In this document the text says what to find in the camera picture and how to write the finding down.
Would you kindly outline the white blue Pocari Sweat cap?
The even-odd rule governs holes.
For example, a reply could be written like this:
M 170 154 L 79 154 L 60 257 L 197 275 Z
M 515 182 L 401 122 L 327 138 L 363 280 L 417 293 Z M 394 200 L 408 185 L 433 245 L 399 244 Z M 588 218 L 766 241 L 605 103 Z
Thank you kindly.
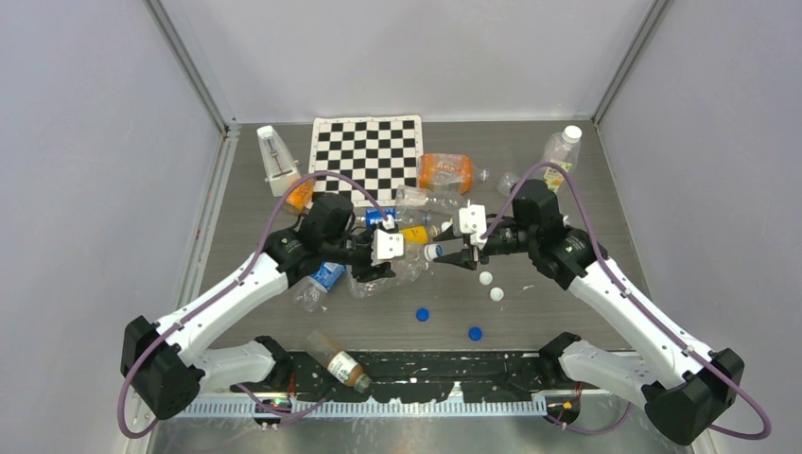
M 443 253 L 444 250 L 440 244 L 428 244 L 423 248 L 424 258 L 428 262 L 432 262 L 441 257 Z

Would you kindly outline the brown coffee bottle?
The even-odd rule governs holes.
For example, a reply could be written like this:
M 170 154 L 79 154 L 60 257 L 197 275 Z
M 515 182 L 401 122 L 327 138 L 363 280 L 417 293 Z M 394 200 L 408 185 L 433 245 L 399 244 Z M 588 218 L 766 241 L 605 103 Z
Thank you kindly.
M 361 364 L 320 331 L 306 336 L 305 350 L 339 383 L 358 393 L 365 393 L 373 382 Z

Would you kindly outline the tall clear juice bottle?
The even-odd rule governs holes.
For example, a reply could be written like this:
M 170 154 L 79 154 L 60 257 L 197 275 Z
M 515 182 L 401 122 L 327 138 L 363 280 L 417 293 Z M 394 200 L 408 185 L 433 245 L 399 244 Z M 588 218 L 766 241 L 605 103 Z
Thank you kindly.
M 582 138 L 579 143 L 568 144 L 562 140 L 562 131 L 553 133 L 544 146 L 541 157 L 542 163 L 552 163 L 559 166 L 564 172 L 570 174 L 576 166 L 581 150 Z M 557 193 L 565 181 L 563 174 L 550 166 L 539 169 L 535 175 L 542 180 L 554 193 Z

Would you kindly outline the large white bottle cap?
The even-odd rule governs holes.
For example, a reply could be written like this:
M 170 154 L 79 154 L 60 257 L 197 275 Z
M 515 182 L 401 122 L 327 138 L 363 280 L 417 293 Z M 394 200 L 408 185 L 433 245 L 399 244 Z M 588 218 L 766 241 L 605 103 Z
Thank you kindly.
M 583 136 L 582 130 L 575 125 L 566 126 L 561 134 L 562 140 L 568 144 L 576 144 L 581 141 Z

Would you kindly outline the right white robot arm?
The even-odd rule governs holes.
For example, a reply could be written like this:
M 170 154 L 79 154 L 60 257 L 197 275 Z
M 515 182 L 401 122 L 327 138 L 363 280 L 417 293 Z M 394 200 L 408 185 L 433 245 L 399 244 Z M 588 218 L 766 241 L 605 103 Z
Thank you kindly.
M 512 197 L 509 217 L 483 206 L 461 208 L 435 241 L 461 239 L 439 262 L 468 270 L 493 255 L 524 253 L 542 275 L 597 311 L 640 354 L 622 358 L 563 332 L 539 350 L 540 375 L 552 388 L 570 381 L 607 390 L 645 411 L 678 445 L 691 445 L 736 400 L 744 362 L 732 349 L 712 350 L 667 317 L 594 247 L 588 232 L 565 224 L 557 196 L 527 180 Z

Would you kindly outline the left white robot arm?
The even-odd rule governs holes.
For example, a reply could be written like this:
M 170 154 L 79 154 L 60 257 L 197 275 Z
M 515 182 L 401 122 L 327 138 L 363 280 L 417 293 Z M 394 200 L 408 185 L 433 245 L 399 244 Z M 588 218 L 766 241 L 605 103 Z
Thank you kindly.
M 262 340 L 213 350 L 211 344 L 256 307 L 314 274 L 322 264 L 351 268 L 360 282 L 394 275 L 405 238 L 393 219 L 356 234 L 354 205 L 324 195 L 292 226 L 269 230 L 232 274 L 193 302 L 155 322 L 139 316 L 124 330 L 121 373 L 157 420 L 186 409 L 206 391 L 240 383 L 282 390 L 288 364 Z

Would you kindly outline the small white bottle cap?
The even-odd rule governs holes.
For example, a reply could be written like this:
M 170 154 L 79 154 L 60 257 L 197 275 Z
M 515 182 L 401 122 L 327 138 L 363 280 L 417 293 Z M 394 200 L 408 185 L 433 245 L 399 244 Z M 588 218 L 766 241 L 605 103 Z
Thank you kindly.
M 482 271 L 479 274 L 479 282 L 484 286 L 489 286 L 494 280 L 494 276 L 489 271 Z

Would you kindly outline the yellow label bottle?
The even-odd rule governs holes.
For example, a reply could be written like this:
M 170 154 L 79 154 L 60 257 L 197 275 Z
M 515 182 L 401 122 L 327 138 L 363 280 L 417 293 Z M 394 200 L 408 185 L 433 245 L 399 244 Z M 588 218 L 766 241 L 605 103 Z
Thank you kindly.
M 435 225 L 420 225 L 400 229 L 399 232 L 405 240 L 416 244 L 429 244 L 441 232 Z

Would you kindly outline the clear bottle behind Pepsi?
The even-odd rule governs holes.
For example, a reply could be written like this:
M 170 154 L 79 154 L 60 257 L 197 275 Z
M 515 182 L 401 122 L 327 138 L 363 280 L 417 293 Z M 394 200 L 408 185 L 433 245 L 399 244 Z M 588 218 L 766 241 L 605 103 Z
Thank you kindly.
M 395 196 L 395 220 L 402 226 L 450 224 L 466 199 L 453 191 L 432 191 L 400 185 Z

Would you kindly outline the blue label clear bottle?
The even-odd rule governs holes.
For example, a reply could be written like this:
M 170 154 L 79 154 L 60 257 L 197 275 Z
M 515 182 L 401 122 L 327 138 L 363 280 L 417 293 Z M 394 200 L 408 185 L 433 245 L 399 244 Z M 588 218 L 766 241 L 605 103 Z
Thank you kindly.
M 323 300 L 345 272 L 346 267 L 342 264 L 323 262 L 315 272 L 293 287 L 292 302 L 307 312 L 321 308 Z

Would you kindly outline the orange label wide bottle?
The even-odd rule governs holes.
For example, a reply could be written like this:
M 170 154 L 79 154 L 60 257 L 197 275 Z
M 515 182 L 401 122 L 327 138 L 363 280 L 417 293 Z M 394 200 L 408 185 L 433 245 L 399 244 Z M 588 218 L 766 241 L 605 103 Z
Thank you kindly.
M 428 153 L 417 159 L 418 185 L 432 191 L 466 194 L 475 183 L 486 182 L 489 171 L 474 165 L 466 155 Z

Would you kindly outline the blue bottle cap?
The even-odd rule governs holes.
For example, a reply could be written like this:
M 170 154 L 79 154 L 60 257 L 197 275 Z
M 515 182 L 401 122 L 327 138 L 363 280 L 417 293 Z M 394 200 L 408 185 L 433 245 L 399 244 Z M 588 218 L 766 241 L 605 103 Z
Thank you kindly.
M 427 308 L 420 307 L 416 310 L 415 317 L 418 322 L 423 323 L 429 320 L 430 312 Z
M 480 341 L 483 337 L 483 331 L 478 326 L 472 326 L 468 330 L 468 339 L 471 341 Z

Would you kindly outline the small orange bottle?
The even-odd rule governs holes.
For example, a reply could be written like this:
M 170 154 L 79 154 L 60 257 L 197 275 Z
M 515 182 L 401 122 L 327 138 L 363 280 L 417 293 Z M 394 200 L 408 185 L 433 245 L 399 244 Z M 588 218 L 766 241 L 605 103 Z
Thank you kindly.
M 314 179 L 307 180 L 296 187 L 287 195 L 282 203 L 282 208 L 293 215 L 303 213 L 311 203 L 315 182 Z

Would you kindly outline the black white checkerboard mat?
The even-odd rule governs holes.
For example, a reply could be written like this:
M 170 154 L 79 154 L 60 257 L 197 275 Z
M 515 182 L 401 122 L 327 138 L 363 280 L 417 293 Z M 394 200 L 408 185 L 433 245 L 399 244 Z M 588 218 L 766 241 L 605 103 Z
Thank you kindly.
M 418 115 L 317 118 L 308 171 L 341 174 L 363 187 L 381 206 L 394 206 L 397 189 L 418 185 L 424 154 Z

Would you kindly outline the white metronome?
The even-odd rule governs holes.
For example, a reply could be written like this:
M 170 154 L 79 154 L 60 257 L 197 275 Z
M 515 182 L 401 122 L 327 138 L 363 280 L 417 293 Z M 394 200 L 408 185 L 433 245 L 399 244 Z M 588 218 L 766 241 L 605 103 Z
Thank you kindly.
M 266 182 L 272 195 L 281 197 L 300 179 L 296 160 L 273 126 L 263 126 L 256 134 L 266 171 Z

